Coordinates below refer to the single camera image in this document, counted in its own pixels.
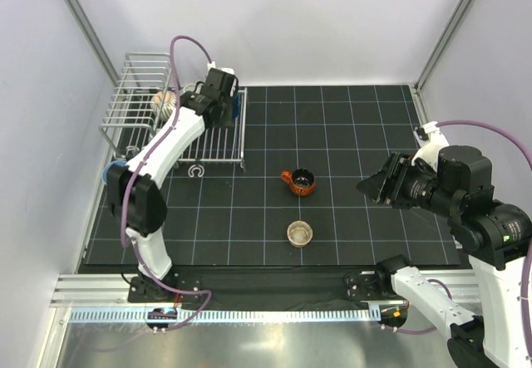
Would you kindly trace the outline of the dark blue mug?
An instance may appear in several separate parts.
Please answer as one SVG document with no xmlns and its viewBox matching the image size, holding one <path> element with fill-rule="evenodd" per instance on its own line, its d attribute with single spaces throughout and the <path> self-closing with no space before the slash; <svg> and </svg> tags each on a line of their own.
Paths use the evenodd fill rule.
<svg viewBox="0 0 532 368">
<path fill-rule="evenodd" d="M 239 112 L 240 112 L 240 94 L 237 93 L 233 98 L 232 121 L 236 121 L 237 117 L 239 116 Z"/>
</svg>

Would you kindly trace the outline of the grey speckled round mug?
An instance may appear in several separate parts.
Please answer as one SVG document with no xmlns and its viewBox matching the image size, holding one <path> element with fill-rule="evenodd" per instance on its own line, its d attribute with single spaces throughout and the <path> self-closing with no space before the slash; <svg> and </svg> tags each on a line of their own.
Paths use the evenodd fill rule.
<svg viewBox="0 0 532 368">
<path fill-rule="evenodd" d="M 194 91 L 195 89 L 196 89 L 196 84 L 190 83 L 190 84 L 185 85 L 182 88 L 181 93 L 184 94 L 185 92 Z"/>
</svg>

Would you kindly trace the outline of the beige ribbed ceramic mug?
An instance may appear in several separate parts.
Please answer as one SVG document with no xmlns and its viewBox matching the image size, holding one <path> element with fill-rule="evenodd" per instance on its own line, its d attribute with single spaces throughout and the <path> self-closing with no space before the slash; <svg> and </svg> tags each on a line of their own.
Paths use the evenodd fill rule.
<svg viewBox="0 0 532 368">
<path fill-rule="evenodd" d="M 159 91 L 150 100 L 155 117 L 167 121 L 176 107 L 177 96 L 173 91 Z"/>
</svg>

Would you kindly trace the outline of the orange black ceramic mug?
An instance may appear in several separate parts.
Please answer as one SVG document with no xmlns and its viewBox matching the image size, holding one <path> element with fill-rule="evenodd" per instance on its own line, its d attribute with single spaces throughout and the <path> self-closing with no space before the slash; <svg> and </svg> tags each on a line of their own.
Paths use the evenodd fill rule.
<svg viewBox="0 0 532 368">
<path fill-rule="evenodd" d="M 288 185 L 293 194 L 298 197 L 309 196 L 316 188 L 314 174 L 308 169 L 296 169 L 293 172 L 283 171 L 281 179 Z"/>
</svg>

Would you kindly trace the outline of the small tan ceramic cup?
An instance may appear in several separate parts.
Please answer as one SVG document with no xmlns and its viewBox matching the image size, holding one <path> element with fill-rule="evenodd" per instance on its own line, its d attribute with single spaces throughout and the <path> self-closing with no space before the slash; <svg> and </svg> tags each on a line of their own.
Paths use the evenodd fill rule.
<svg viewBox="0 0 532 368">
<path fill-rule="evenodd" d="M 313 239 L 313 229 L 304 221 L 294 221 L 287 227 L 287 239 L 292 246 L 304 248 Z"/>
</svg>

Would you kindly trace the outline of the light blue plastic cup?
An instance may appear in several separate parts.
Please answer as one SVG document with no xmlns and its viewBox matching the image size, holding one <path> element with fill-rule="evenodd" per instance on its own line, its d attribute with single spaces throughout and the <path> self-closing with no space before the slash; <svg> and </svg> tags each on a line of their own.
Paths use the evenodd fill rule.
<svg viewBox="0 0 532 368">
<path fill-rule="evenodd" d="M 109 162 L 105 168 L 103 169 L 102 171 L 102 174 L 101 174 L 101 179 L 102 179 L 102 182 L 104 184 L 107 184 L 108 183 L 108 174 L 109 174 L 109 171 L 111 168 L 115 167 L 115 166 L 118 166 L 118 167 L 123 167 L 126 165 L 126 162 L 124 160 L 113 160 L 111 162 Z"/>
</svg>

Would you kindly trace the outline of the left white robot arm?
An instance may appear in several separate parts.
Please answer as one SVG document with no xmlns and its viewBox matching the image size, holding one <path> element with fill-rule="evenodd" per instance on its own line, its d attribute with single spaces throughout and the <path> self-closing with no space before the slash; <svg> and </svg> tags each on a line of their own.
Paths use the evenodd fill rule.
<svg viewBox="0 0 532 368">
<path fill-rule="evenodd" d="M 167 276 L 173 263 L 162 234 L 168 209 L 160 188 L 178 158 L 207 129 L 234 120 L 238 96 L 234 70 L 209 65 L 199 88 L 175 94 L 175 107 L 153 139 L 133 159 L 106 170 L 108 206 L 120 222 L 121 243 L 134 248 L 140 272 L 150 277 L 146 290 L 158 302 L 169 301 L 176 289 Z"/>
</svg>

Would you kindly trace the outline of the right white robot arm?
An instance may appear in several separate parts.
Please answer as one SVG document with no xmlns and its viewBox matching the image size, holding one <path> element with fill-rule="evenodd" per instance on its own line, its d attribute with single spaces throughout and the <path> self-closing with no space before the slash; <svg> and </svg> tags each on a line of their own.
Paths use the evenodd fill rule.
<svg viewBox="0 0 532 368">
<path fill-rule="evenodd" d="M 495 199 L 492 163 L 477 148 L 452 145 L 436 154 L 436 167 L 394 152 L 357 190 L 376 204 L 419 208 L 444 218 L 467 256 L 481 312 L 451 300 L 403 255 L 375 267 L 374 287 L 401 297 L 441 333 L 458 367 L 531 365 L 531 219 Z"/>
</svg>

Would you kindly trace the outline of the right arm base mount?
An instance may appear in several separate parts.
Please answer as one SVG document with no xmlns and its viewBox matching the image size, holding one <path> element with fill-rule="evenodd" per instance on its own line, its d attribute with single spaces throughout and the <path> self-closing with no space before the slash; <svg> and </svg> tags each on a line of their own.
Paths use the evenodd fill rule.
<svg viewBox="0 0 532 368">
<path fill-rule="evenodd" d="M 374 271 L 348 272 L 343 281 L 347 288 L 347 298 L 352 302 L 376 301 L 381 297 Z"/>
</svg>

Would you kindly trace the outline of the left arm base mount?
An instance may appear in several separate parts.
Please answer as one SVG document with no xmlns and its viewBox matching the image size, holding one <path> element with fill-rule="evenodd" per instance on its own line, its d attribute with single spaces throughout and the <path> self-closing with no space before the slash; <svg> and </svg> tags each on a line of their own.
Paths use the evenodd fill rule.
<svg viewBox="0 0 532 368">
<path fill-rule="evenodd" d="M 162 280 L 165 287 L 158 285 L 152 278 L 138 273 L 130 280 L 127 301 L 130 303 L 170 303 L 199 305 L 206 299 L 201 291 L 200 277 L 176 273 Z"/>
</svg>

